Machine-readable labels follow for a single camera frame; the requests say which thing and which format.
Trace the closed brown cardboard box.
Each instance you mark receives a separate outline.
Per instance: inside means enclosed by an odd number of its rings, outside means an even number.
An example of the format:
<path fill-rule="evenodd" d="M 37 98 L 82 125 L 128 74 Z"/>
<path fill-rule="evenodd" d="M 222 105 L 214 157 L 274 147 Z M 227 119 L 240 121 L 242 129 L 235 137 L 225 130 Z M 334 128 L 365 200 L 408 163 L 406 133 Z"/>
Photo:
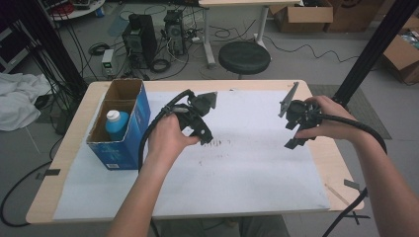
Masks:
<path fill-rule="evenodd" d="M 384 0 L 327 0 L 333 7 L 333 22 L 327 33 L 364 32 L 375 18 Z"/>

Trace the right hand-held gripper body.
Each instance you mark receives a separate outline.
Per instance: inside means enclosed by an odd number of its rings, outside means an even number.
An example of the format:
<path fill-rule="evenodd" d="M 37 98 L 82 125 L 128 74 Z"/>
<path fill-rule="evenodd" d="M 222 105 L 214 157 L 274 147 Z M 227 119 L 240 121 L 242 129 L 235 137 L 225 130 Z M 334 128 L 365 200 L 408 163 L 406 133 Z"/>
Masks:
<path fill-rule="evenodd" d="M 294 82 L 290 91 L 280 101 L 279 117 L 286 117 L 288 122 L 297 122 L 300 129 L 316 127 L 321 124 L 321 109 L 316 103 L 295 100 L 293 98 L 298 85 L 298 82 Z"/>

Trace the white desk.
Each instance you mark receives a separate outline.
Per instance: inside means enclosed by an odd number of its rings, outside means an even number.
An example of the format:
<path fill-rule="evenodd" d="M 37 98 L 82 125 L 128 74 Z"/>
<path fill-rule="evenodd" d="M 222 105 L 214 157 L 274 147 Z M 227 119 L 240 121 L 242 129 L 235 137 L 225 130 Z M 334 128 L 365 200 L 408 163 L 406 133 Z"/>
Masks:
<path fill-rule="evenodd" d="M 299 0 L 199 0 L 199 4 L 204 8 L 204 37 L 203 46 L 206 54 L 208 68 L 214 68 L 215 59 L 213 56 L 211 44 L 210 44 L 210 8 L 211 7 L 223 7 L 223 6 L 260 6 L 261 15 L 259 20 L 258 32 L 254 35 L 254 41 L 265 46 L 263 42 L 263 35 L 265 32 L 265 25 L 268 17 L 269 7 L 271 5 L 291 5 L 297 4 Z"/>

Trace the black round stool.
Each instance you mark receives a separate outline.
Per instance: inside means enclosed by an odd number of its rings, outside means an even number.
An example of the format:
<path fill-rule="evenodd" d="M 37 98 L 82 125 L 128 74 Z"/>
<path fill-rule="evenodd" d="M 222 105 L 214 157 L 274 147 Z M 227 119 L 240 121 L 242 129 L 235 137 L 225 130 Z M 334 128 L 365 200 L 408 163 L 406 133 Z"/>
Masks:
<path fill-rule="evenodd" d="M 218 53 L 219 64 L 241 79 L 265 71 L 271 62 L 268 50 L 251 41 L 233 41 L 224 45 Z"/>

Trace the grey tape strip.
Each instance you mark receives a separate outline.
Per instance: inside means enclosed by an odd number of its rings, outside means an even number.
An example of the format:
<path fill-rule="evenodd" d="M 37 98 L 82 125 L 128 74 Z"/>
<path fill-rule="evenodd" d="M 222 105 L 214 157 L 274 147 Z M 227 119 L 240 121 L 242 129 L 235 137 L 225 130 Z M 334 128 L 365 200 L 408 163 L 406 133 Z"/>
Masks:
<path fill-rule="evenodd" d="M 349 188 L 355 189 L 356 191 L 358 191 L 360 193 L 360 195 L 363 194 L 365 197 L 368 196 L 367 188 L 362 189 L 361 186 L 358 183 L 355 183 L 353 181 L 344 179 L 344 185 L 349 187 Z"/>
<path fill-rule="evenodd" d="M 60 171 L 60 169 L 47 169 L 43 173 L 37 173 L 36 179 L 43 180 L 45 177 L 48 176 L 58 176 Z"/>

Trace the round white table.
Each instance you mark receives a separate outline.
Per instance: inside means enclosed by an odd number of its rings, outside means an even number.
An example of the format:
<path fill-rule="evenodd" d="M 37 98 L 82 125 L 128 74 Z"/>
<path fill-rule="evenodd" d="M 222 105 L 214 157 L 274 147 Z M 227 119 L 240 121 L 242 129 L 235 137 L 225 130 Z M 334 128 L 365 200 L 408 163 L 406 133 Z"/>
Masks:
<path fill-rule="evenodd" d="M 99 9 L 103 7 L 104 4 L 105 4 L 105 0 L 92 0 L 90 2 L 88 9 L 74 9 L 70 13 L 56 13 L 56 14 L 51 14 L 50 16 L 54 21 L 64 21 L 64 20 L 75 19 L 78 17 L 86 16 L 91 13 L 97 12 Z"/>

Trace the black tape cross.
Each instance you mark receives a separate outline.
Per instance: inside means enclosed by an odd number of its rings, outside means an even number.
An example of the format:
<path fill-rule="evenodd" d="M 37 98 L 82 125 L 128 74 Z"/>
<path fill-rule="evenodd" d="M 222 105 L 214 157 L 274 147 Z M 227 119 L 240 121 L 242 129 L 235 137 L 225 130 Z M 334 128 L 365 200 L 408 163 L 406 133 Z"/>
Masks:
<path fill-rule="evenodd" d="M 352 212 L 349 212 L 349 213 L 345 214 L 344 217 L 345 218 L 352 218 L 357 225 L 361 224 L 362 219 L 370 219 L 370 217 L 368 215 L 358 214 L 355 211 L 352 211 Z"/>

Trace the person's right hand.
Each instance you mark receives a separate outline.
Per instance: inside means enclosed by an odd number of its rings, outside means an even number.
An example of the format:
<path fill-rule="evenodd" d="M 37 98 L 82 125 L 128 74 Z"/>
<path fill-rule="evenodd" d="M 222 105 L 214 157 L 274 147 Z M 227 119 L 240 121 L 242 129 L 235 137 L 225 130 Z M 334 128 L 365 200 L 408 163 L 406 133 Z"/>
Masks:
<path fill-rule="evenodd" d="M 320 106 L 321 111 L 330 116 L 354 120 L 341 105 L 333 102 L 326 96 L 314 96 L 306 99 L 307 102 L 315 102 Z M 326 136 L 334 139 L 345 139 L 353 141 L 361 131 L 353 126 L 332 120 L 324 120 L 321 125 L 309 129 L 303 129 L 295 134 L 296 138 L 311 138 L 315 136 Z"/>

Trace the white table mat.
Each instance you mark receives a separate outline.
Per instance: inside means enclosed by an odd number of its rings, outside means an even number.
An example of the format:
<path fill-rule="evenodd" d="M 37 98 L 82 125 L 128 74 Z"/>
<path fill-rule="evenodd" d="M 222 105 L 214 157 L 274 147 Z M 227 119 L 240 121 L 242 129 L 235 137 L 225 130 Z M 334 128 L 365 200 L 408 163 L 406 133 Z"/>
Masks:
<path fill-rule="evenodd" d="M 155 218 L 327 210 L 330 202 L 306 146 L 287 149 L 293 132 L 279 115 L 286 91 L 229 89 L 217 93 L 204 120 L 213 139 L 187 147 L 169 171 Z M 109 219 L 135 171 L 110 171 L 87 145 L 71 165 L 56 221 Z"/>

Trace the blue bottle with white cap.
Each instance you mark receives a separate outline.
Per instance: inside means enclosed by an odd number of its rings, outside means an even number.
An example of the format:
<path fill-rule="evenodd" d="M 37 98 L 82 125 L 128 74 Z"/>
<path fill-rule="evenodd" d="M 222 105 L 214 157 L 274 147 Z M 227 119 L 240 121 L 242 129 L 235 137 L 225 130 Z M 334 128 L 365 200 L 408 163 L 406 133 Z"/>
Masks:
<path fill-rule="evenodd" d="M 126 112 L 110 110 L 106 114 L 105 129 L 112 141 L 120 141 L 126 134 L 129 115 Z"/>

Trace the white power supply unit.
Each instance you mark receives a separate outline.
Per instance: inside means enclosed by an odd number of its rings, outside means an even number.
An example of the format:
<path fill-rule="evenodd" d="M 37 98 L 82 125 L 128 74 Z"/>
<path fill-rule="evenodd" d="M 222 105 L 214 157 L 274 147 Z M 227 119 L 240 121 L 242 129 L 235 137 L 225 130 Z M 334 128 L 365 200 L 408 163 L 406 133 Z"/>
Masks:
<path fill-rule="evenodd" d="M 106 49 L 104 51 L 103 57 L 102 57 L 102 66 L 105 70 L 105 73 L 108 76 L 114 76 L 115 75 L 115 68 L 114 68 L 114 51 L 112 49 Z"/>

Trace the white cloth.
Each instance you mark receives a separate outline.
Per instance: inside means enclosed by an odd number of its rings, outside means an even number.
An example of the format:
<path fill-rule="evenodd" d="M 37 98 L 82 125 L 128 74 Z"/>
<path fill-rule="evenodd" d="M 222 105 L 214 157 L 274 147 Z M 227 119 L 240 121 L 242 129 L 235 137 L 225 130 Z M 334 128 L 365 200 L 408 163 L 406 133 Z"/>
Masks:
<path fill-rule="evenodd" d="M 23 128 L 39 118 L 35 102 L 51 93 L 43 74 L 0 73 L 0 130 Z"/>

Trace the person's left hand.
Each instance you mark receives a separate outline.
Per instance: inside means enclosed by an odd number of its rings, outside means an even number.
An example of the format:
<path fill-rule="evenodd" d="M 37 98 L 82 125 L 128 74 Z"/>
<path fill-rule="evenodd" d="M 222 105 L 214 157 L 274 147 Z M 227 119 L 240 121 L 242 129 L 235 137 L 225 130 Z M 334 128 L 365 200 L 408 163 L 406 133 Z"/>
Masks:
<path fill-rule="evenodd" d="M 187 146 L 199 141 L 197 136 L 186 136 L 181 131 L 174 114 L 164 116 L 149 136 L 146 161 L 171 167 Z"/>

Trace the open brown cardboard box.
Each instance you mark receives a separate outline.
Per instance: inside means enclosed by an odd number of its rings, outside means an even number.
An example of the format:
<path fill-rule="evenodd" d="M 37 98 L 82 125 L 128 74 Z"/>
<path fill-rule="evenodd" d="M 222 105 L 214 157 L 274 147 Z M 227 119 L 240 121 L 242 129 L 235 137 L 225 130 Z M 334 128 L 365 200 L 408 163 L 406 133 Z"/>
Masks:
<path fill-rule="evenodd" d="M 269 10 L 281 33 L 318 33 L 333 22 L 328 0 L 300 0 L 293 5 L 271 5 Z"/>

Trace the thick black metal stand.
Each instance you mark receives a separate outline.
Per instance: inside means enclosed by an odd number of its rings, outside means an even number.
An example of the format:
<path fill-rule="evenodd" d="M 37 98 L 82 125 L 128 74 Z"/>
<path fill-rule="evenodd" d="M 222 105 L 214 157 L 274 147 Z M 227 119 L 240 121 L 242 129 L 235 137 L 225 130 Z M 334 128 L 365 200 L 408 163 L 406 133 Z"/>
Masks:
<path fill-rule="evenodd" d="M 419 0 L 395 0 L 345 80 L 332 96 L 334 102 L 342 107 L 348 105 L 375 63 L 418 7 Z"/>

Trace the small black computer tower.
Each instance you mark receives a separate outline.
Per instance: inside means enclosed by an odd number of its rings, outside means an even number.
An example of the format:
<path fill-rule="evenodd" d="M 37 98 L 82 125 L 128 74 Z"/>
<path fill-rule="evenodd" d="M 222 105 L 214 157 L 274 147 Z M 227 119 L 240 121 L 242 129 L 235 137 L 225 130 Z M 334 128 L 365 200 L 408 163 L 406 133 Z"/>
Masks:
<path fill-rule="evenodd" d="M 164 23 L 169 52 L 173 55 L 184 55 L 186 47 L 183 11 L 168 10 L 164 18 Z"/>

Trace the grey floor mat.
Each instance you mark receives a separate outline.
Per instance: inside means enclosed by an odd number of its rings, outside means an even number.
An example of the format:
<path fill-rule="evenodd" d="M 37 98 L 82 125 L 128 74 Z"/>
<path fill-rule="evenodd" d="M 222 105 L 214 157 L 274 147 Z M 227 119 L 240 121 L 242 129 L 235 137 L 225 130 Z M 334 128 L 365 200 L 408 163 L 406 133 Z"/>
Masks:
<path fill-rule="evenodd" d="M 308 88 L 313 96 L 332 97 L 340 88 L 339 85 L 309 84 Z M 360 122 L 372 127 L 383 139 L 391 139 L 391 135 L 378 117 L 375 109 L 368 101 L 364 92 L 359 88 L 350 99 L 347 108 Z"/>

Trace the large black computer tower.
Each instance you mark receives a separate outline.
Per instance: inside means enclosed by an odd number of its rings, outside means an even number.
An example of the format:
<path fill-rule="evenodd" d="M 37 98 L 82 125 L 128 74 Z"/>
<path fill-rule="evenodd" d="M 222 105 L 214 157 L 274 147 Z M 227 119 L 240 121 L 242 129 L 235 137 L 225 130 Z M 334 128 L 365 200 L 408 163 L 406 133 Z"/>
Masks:
<path fill-rule="evenodd" d="M 148 68 L 153 62 L 157 50 L 152 17 L 130 14 L 128 25 L 123 32 L 123 41 L 128 56 L 137 58 L 143 68 Z"/>

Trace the person's grey pants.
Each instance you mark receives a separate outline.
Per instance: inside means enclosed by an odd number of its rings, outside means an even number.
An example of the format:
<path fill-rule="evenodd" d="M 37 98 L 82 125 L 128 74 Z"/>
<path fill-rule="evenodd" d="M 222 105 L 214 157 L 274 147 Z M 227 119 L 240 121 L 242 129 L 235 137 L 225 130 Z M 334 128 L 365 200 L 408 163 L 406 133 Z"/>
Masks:
<path fill-rule="evenodd" d="M 223 223 L 237 226 L 240 237 L 291 237 L 281 215 L 228 217 Z M 209 237 L 202 219 L 176 219 L 161 222 L 159 237 Z"/>

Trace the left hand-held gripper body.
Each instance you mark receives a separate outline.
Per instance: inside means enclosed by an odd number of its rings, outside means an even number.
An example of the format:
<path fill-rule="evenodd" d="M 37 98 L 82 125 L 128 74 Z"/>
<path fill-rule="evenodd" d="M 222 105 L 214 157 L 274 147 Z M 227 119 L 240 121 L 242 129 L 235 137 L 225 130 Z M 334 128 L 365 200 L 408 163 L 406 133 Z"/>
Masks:
<path fill-rule="evenodd" d="M 188 97 L 187 104 L 175 105 L 171 112 L 177 116 L 181 129 L 187 126 L 191 129 L 205 129 L 207 125 L 203 117 L 216 107 L 216 99 L 217 92 L 203 93 L 198 96 L 192 94 Z"/>

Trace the brown cardboard box with contents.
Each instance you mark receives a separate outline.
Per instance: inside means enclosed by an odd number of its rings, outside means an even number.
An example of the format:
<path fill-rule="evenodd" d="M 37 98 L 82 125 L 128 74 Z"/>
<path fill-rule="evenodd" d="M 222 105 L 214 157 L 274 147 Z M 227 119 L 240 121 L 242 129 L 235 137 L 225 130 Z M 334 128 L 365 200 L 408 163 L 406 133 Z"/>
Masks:
<path fill-rule="evenodd" d="M 383 56 L 389 71 L 400 82 L 419 83 L 419 17 L 410 17 Z"/>

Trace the blue cardboard box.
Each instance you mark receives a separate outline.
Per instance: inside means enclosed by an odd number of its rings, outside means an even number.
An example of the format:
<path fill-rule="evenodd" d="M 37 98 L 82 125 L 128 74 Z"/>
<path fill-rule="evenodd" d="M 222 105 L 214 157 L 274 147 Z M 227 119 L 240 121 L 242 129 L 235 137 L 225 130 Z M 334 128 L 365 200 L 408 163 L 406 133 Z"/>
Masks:
<path fill-rule="evenodd" d="M 106 132 L 106 114 L 110 110 L 126 112 L 129 120 L 126 134 L 112 141 Z M 139 142 L 147 130 L 150 107 L 140 79 L 114 80 L 100 103 L 86 143 L 109 170 L 136 170 Z"/>

